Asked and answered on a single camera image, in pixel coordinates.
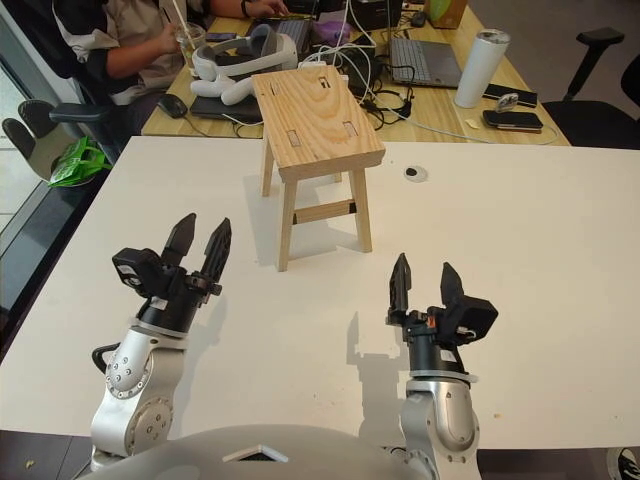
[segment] vr headset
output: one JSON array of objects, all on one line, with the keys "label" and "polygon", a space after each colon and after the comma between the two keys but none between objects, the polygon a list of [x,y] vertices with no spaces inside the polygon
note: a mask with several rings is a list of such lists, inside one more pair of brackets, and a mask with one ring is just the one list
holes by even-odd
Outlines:
[{"label": "vr headset", "polygon": [[[216,56],[234,48],[248,47],[253,60],[236,65],[218,65]],[[288,35],[276,33],[269,25],[258,25],[249,37],[228,40],[215,46],[203,45],[193,52],[193,66],[202,80],[215,81],[219,75],[237,77],[262,70],[291,70],[298,66],[296,45]]]}]

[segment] person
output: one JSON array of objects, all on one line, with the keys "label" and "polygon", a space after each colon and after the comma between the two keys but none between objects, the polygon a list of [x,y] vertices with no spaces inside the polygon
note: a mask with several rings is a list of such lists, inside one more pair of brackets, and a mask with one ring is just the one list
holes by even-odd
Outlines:
[{"label": "person", "polygon": [[611,480],[640,480],[640,468],[631,450],[611,448],[607,451],[607,468]]},{"label": "person", "polygon": [[182,17],[207,28],[213,15],[287,15],[283,0],[53,0],[65,42],[121,112],[129,134],[140,134],[184,60],[175,38]]}]

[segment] stool leg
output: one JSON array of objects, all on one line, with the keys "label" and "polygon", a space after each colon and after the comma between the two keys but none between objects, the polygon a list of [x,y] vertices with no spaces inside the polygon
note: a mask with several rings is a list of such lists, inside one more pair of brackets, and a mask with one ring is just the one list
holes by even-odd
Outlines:
[{"label": "stool leg", "polygon": [[262,196],[268,197],[271,193],[271,174],[273,173],[273,151],[267,137],[267,130],[264,130],[263,136],[263,156],[262,156],[262,175],[260,184],[262,185]]},{"label": "stool leg", "polygon": [[363,252],[370,252],[373,247],[371,246],[369,201],[367,200],[367,179],[364,169],[350,171],[349,182],[351,183],[351,194],[356,201],[356,228],[358,229],[360,248]]},{"label": "stool leg", "polygon": [[298,182],[285,182],[280,189],[280,238],[278,239],[278,271],[284,272],[289,262],[289,246],[291,245],[291,227],[293,212],[296,208],[296,190]]}]

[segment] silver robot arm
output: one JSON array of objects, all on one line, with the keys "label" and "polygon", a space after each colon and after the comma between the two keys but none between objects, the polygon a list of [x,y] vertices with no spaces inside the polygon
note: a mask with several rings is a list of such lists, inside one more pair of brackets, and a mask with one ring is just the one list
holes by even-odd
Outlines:
[{"label": "silver robot arm", "polygon": [[470,392],[475,378],[465,371],[458,346],[483,338],[498,312],[487,300],[464,295],[448,263],[440,285],[445,308],[407,313],[411,269],[404,254],[389,287],[387,323],[402,327],[411,364],[400,416],[407,463],[428,479],[479,480],[480,427]]},{"label": "silver robot arm", "polygon": [[[162,256],[125,248],[113,257],[120,279],[147,301],[121,344],[92,355],[106,380],[91,424],[93,471],[167,439],[186,337],[197,309],[211,294],[220,294],[231,244],[231,223],[225,219],[211,235],[201,271],[187,274],[179,265],[193,241],[195,218],[192,213],[174,227]],[[102,355],[113,350],[105,363]]]}]

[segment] computer mouse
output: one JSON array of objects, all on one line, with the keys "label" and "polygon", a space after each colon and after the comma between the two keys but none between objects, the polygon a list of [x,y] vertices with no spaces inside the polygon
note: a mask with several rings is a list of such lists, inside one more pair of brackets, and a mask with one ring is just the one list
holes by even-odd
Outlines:
[{"label": "computer mouse", "polygon": [[411,17],[411,26],[416,28],[424,27],[426,21],[427,14],[420,10],[419,12],[414,13],[413,17]]},{"label": "computer mouse", "polygon": [[171,118],[182,118],[189,111],[184,102],[171,93],[163,94],[158,99],[158,106]]}]

